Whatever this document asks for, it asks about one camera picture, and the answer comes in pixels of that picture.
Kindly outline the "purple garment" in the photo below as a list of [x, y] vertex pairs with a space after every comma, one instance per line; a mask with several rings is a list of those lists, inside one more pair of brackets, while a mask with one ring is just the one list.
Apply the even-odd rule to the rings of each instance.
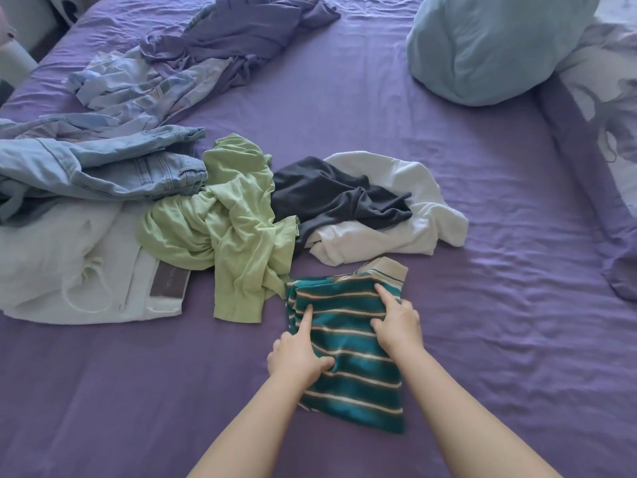
[[220, 95], [248, 85], [296, 39], [340, 17], [326, 0], [214, 0], [179, 34], [153, 32], [139, 42], [139, 49], [163, 76], [212, 58], [227, 61], [211, 92]]

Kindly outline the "teal striped shirt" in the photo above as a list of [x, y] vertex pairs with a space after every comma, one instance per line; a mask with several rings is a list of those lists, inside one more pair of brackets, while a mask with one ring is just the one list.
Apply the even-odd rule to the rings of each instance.
[[335, 360], [303, 393], [300, 407], [355, 425], [404, 433], [401, 375], [379, 345], [370, 322], [386, 316], [375, 284], [399, 301], [407, 274], [406, 266], [379, 257], [352, 274], [287, 283], [285, 311], [290, 334], [298, 332], [307, 306], [311, 306], [314, 353]]

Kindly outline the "white jeans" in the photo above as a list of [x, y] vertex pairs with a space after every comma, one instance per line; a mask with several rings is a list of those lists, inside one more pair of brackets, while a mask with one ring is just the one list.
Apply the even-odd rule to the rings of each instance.
[[149, 206], [68, 200], [24, 227], [0, 227], [0, 312], [60, 326], [181, 314], [190, 272], [136, 240]]

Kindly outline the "person's left hand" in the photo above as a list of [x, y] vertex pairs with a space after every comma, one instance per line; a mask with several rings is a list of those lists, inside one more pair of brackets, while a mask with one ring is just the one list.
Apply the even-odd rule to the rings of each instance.
[[312, 358], [318, 357], [311, 341], [313, 314], [313, 306], [307, 305], [296, 333], [284, 332], [267, 357], [269, 376], [291, 384], [301, 393], [321, 376], [312, 376]]

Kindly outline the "light blue pillow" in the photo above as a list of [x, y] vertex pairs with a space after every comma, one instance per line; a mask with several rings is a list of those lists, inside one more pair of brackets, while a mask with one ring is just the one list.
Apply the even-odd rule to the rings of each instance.
[[441, 98], [488, 106], [547, 80], [600, 0], [423, 0], [406, 39], [410, 75]]

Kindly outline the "white bedside furniture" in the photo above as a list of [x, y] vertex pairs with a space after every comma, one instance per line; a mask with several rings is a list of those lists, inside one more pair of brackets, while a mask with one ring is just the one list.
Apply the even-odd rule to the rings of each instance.
[[0, 0], [0, 80], [23, 83], [37, 67], [31, 51], [56, 28], [47, 0]]

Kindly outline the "person's left forearm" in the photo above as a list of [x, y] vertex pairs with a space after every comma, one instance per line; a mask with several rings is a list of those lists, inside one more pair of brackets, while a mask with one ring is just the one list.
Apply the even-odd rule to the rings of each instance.
[[306, 388], [301, 373], [275, 371], [214, 440], [187, 478], [271, 478]]

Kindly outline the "dark grey garment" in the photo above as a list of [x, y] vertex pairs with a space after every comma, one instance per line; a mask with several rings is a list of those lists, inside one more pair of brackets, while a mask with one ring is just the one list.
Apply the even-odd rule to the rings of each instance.
[[305, 248], [314, 231], [326, 225], [360, 222], [388, 229], [412, 217], [410, 192], [396, 195], [370, 183], [367, 176], [352, 176], [325, 160], [306, 157], [273, 174], [271, 207], [275, 222], [289, 216], [299, 220], [293, 258]]

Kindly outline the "light blue denim jeans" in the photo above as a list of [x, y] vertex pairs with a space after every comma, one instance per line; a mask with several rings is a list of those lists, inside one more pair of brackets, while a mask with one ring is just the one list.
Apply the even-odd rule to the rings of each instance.
[[65, 199], [155, 201], [191, 196], [208, 171], [195, 156], [202, 127], [164, 125], [91, 139], [65, 121], [0, 119], [0, 225], [20, 227]]

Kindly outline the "purple bed sheet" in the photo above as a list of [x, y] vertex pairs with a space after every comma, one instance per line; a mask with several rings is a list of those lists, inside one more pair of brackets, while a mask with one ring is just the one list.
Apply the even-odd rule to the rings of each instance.
[[[534, 93], [482, 109], [410, 77], [422, 0], [330, 0], [341, 19], [180, 121], [199, 151], [236, 133], [273, 167], [363, 150], [416, 161], [469, 220], [462, 249], [392, 255], [424, 343], [570, 478], [637, 478], [637, 305], [601, 275], [585, 194]], [[286, 329], [213, 318], [214, 274], [182, 315], [105, 326], [0, 316], [0, 478], [183, 478], [267, 379]]]

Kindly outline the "pale blue patterned garment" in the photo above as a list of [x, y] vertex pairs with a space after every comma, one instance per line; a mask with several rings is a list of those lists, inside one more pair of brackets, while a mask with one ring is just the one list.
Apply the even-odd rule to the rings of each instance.
[[16, 123], [0, 119], [0, 140], [52, 138], [66, 142], [129, 136], [176, 122], [211, 94], [229, 59], [210, 58], [163, 75], [135, 47], [100, 52], [84, 70], [72, 72], [68, 92], [88, 109]]

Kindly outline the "black and white patterned object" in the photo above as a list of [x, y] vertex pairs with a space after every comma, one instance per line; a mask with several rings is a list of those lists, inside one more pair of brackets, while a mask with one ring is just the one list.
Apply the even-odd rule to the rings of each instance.
[[72, 27], [98, 0], [48, 0], [59, 19], [68, 27]]

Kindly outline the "person's right forearm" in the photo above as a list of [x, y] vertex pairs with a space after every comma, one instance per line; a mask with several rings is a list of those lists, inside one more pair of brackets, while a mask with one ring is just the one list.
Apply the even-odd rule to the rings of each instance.
[[423, 347], [389, 355], [421, 408], [453, 478], [562, 478]]

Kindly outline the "white shirt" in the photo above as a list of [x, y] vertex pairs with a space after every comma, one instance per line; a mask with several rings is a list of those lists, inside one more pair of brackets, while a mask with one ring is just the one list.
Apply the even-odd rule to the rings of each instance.
[[464, 245], [466, 216], [444, 201], [439, 185], [423, 164], [364, 151], [335, 153], [326, 161], [351, 176], [365, 175], [371, 184], [394, 194], [410, 192], [406, 203], [412, 216], [379, 231], [357, 221], [318, 228], [305, 248], [321, 263], [338, 266], [383, 254], [432, 256], [439, 240], [453, 247]]

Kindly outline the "purple floral duvet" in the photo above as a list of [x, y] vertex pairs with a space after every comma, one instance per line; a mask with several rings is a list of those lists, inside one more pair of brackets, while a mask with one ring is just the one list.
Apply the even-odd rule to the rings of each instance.
[[601, 0], [535, 97], [585, 197], [601, 273], [637, 302], [637, 0]]

